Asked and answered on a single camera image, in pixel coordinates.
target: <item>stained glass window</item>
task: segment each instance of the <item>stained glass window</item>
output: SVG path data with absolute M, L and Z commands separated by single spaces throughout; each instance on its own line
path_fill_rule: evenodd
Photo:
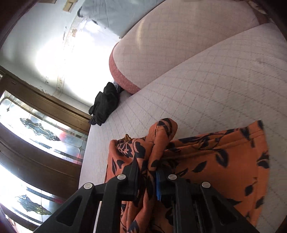
M 0 203 L 23 219 L 41 225 L 64 202 L 62 198 L 35 188 L 0 165 Z
M 0 122 L 30 144 L 82 165 L 87 135 L 44 115 L 7 91 L 0 98 Z

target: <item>orange garment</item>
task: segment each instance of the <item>orange garment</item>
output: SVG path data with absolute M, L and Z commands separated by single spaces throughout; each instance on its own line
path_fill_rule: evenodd
M 172 233 L 170 203 L 156 200 L 155 170 L 165 166 L 191 183 L 208 181 L 253 225 L 266 193 L 269 155 L 263 124 L 171 141 L 177 124 L 165 118 L 144 138 L 112 140 L 106 181 L 136 158 L 140 170 L 138 197 L 122 202 L 121 233 Z

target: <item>crumpled black garment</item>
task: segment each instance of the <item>crumpled black garment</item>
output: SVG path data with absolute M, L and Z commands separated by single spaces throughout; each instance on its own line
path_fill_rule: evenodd
M 94 105 L 89 109 L 89 114 L 93 115 L 89 120 L 91 125 L 101 126 L 106 122 L 109 115 L 117 108 L 119 104 L 119 94 L 114 84 L 108 82 L 104 92 L 99 92 L 95 98 Z

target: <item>round metal rivet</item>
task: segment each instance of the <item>round metal rivet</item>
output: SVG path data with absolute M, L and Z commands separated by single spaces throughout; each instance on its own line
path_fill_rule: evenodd
M 174 175 L 174 174 L 170 174 L 170 175 L 168 176 L 168 178 L 169 178 L 170 180 L 176 180 L 176 179 L 177 179 L 177 176 Z
M 120 174 L 120 175 L 117 176 L 117 178 L 119 180 L 124 180 L 126 178 L 126 175 L 125 174 Z
M 209 182 L 203 182 L 201 185 L 202 185 L 202 187 L 204 187 L 206 189 L 210 188 L 210 186 L 211 186 Z
M 85 183 L 84 184 L 84 189 L 91 189 L 93 187 L 92 183 Z

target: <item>wall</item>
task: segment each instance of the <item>wall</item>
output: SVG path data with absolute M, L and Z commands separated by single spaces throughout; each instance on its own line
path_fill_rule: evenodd
M 83 2 L 79 0 L 71 13 L 63 11 L 66 0 L 37 3 L 6 39 L 0 50 L 0 65 L 30 85 L 87 112 L 87 105 L 56 91 L 64 40 Z

